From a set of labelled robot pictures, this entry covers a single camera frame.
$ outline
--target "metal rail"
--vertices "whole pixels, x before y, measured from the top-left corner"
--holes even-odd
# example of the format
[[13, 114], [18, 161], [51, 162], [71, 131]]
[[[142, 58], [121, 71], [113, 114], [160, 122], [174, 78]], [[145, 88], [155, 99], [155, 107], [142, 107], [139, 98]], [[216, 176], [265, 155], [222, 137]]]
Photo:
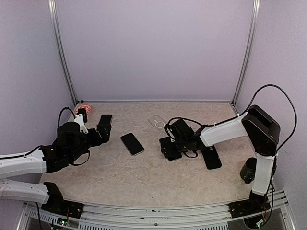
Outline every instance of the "metal rail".
[[240, 77], [239, 77], [239, 80], [236, 86], [234, 97], [232, 99], [232, 103], [235, 107], [239, 99], [239, 96], [242, 90], [242, 86], [243, 86], [243, 82], [246, 76], [246, 71], [248, 68], [248, 62], [249, 62], [249, 58], [250, 58], [250, 54], [251, 54], [252, 46], [253, 46], [253, 41], [254, 41], [254, 37], [256, 33], [259, 8], [260, 8], [260, 0], [254, 0], [253, 12], [252, 12], [252, 17], [250, 21], [249, 33], [248, 33], [248, 42], [246, 45], [244, 59], [243, 59], [243, 63], [242, 63], [241, 71], [240, 71]]
[[[24, 205], [25, 211], [22, 218], [36, 218], [35, 205]], [[283, 209], [288, 212], [289, 204], [283, 190], [274, 192], [273, 209]], [[58, 218], [64, 216], [55, 215], [41, 210], [41, 219], [44, 222], [56, 223]], [[87, 204], [83, 208], [81, 219], [70, 218], [67, 229], [74, 230], [131, 230], [131, 229], [159, 229], [159, 230], [224, 230], [228, 229], [228, 222], [242, 219], [231, 218], [228, 202], [199, 205], [189, 207], [123, 207], [110, 205]], [[288, 230], [295, 230], [292, 213], [288, 212], [284, 219]]]
[[55, 35], [55, 39], [57, 42], [59, 57], [62, 63], [63, 71], [64, 71], [65, 81], [68, 87], [68, 91], [69, 91], [72, 103], [74, 106], [76, 106], [76, 104], [78, 103], [78, 100], [77, 100], [77, 96], [76, 96], [76, 93], [75, 93], [75, 90], [74, 90], [74, 87], [71, 81], [71, 76], [69, 74], [67, 61], [66, 61], [65, 54], [64, 54], [64, 48], [63, 48], [60, 29], [59, 29], [59, 20], [58, 20], [58, 15], [57, 15], [56, 2], [55, 0], [48, 0], [48, 3], [49, 3], [51, 21], [52, 21], [52, 25], [54, 29], [54, 35]]

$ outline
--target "phone screen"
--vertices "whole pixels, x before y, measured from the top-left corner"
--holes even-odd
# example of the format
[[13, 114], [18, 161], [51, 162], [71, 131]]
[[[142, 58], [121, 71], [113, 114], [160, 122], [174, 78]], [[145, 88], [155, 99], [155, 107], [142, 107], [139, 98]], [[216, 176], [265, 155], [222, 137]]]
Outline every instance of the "phone screen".
[[99, 123], [100, 124], [111, 124], [112, 117], [113, 117], [112, 114], [103, 114], [101, 115]]
[[144, 151], [143, 146], [140, 142], [136, 139], [136, 137], [132, 133], [128, 133], [120, 137], [128, 151], [131, 153], [132, 156], [137, 155]]

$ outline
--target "lavender wall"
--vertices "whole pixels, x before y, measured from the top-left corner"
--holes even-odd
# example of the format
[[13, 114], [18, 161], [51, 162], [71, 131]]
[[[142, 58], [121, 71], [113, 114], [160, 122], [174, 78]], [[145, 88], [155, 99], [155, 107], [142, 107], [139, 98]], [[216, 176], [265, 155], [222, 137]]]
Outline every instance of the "lavender wall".
[[[72, 106], [48, 11], [40, 0], [0, 1], [0, 154], [50, 144], [59, 111]], [[20, 178], [37, 181], [37, 175]], [[0, 200], [0, 230], [12, 230], [22, 202]]]
[[[254, 91], [266, 83], [280, 85], [298, 113], [293, 138], [278, 156], [275, 184], [284, 188], [298, 229], [307, 229], [307, 2], [263, 0], [257, 34], [238, 108], [242, 111]], [[281, 125], [281, 141], [293, 128], [293, 112], [276, 89], [263, 90], [256, 99]]]
[[78, 98], [231, 101], [252, 7], [252, 0], [58, 0]]

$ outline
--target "marble table surface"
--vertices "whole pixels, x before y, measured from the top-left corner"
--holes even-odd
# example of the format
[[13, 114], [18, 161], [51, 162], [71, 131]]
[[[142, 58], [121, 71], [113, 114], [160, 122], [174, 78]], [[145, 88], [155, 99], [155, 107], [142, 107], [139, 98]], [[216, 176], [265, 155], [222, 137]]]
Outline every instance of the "marble table surface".
[[[203, 156], [169, 162], [160, 152], [159, 139], [166, 137], [148, 122], [158, 115], [212, 124], [234, 116], [228, 103], [126, 102], [91, 103], [88, 128], [96, 127], [102, 114], [112, 114], [110, 141], [91, 148], [89, 161], [78, 167], [44, 174], [41, 182], [54, 182], [65, 199], [130, 207], [180, 207], [228, 202], [247, 198], [251, 185], [239, 172], [254, 156], [248, 138], [216, 144], [222, 167], [208, 170]], [[189, 125], [196, 130], [197, 125]], [[120, 137], [132, 132], [145, 151], [131, 156]], [[83, 162], [87, 155], [75, 163]]]

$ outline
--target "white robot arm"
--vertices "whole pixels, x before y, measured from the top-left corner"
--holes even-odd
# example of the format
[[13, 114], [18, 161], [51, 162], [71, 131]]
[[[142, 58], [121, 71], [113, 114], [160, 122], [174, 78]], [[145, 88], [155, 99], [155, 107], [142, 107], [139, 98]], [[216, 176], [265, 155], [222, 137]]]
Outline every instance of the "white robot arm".
[[82, 209], [80, 203], [64, 201], [54, 183], [30, 184], [6, 179], [29, 173], [52, 173], [67, 167], [83, 154], [89, 153], [91, 147], [109, 141], [111, 124], [101, 118], [94, 128], [85, 126], [87, 116], [85, 109], [78, 110], [73, 122], [66, 122], [57, 129], [57, 139], [49, 146], [38, 146], [30, 152], [0, 155], [0, 200], [13, 199], [33, 201], [43, 204], [42, 209], [58, 214], [68, 210]]
[[248, 215], [257, 212], [255, 207], [261, 211], [263, 205], [267, 204], [267, 192], [271, 182], [272, 175], [276, 168], [276, 149], [279, 141], [280, 126], [259, 106], [251, 106], [247, 112], [229, 120], [214, 125], [203, 125], [196, 132], [190, 128], [184, 119], [178, 120], [171, 125], [165, 126], [169, 135], [160, 139], [161, 152], [169, 160], [181, 158], [182, 153], [198, 150], [212, 149], [216, 143], [227, 141], [238, 137], [249, 137], [257, 157], [255, 181], [250, 193], [248, 202], [249, 211], [240, 211], [246, 209], [243, 204], [230, 204], [231, 210], [234, 210], [233, 217]]

